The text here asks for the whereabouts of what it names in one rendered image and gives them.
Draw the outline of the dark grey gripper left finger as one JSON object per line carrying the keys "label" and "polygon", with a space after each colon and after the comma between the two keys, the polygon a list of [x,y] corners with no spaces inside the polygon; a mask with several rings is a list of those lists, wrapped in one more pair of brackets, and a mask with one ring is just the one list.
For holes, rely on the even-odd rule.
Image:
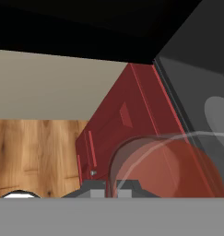
{"label": "dark grey gripper left finger", "polygon": [[65,195],[65,198],[104,198],[106,190],[106,182],[103,180],[86,180],[82,183],[81,187]]}

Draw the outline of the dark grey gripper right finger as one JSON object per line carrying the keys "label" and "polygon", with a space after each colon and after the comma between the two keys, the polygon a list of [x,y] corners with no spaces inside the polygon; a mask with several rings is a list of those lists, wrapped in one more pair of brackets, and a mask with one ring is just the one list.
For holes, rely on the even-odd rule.
{"label": "dark grey gripper right finger", "polygon": [[152,198],[156,195],[144,190],[138,180],[119,180],[117,182],[118,198]]}

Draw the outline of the clear bowl with red food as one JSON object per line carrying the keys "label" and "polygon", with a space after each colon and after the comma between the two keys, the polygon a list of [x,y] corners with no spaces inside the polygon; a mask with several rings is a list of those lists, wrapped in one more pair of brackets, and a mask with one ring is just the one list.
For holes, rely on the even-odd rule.
{"label": "clear bowl with red food", "polygon": [[117,197],[119,180],[138,180],[162,198],[224,197],[224,137],[194,131],[130,138],[112,155],[109,197]]}

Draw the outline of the red microwave door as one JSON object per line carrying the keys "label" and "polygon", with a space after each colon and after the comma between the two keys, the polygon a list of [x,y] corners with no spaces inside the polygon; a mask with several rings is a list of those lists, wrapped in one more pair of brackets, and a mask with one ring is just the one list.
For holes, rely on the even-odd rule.
{"label": "red microwave door", "polygon": [[[97,168],[88,141],[91,130]],[[153,65],[129,64],[76,141],[79,180],[107,183],[113,153],[137,136],[184,135],[183,126]]]}

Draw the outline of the grey microwave turntable plate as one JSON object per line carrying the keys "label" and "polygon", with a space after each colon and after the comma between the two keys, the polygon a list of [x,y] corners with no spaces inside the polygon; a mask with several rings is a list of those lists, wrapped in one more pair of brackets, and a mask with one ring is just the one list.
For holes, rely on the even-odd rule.
{"label": "grey microwave turntable plate", "polygon": [[224,137],[224,98],[209,97],[205,102],[205,117],[210,129]]}

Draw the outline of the dark grey microwave oven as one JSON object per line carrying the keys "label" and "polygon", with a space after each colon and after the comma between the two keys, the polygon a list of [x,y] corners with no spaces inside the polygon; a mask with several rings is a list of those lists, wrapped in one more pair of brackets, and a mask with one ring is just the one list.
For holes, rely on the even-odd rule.
{"label": "dark grey microwave oven", "polygon": [[155,59],[186,133],[213,132],[209,97],[224,98],[224,0],[202,0]]}

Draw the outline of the white round thing black rim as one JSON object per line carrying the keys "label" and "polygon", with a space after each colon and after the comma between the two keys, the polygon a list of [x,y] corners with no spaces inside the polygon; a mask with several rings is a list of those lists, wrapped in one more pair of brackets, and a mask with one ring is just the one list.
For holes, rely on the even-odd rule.
{"label": "white round thing black rim", "polygon": [[39,196],[34,194],[33,192],[28,192],[23,190],[16,190],[2,195],[2,198],[34,198],[34,197],[39,198]]}

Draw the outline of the black overhead cupboard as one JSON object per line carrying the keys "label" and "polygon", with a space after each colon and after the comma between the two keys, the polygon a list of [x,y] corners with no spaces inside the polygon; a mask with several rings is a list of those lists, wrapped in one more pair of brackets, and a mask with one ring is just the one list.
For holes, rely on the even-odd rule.
{"label": "black overhead cupboard", "polygon": [[0,50],[150,65],[203,0],[0,0]]}

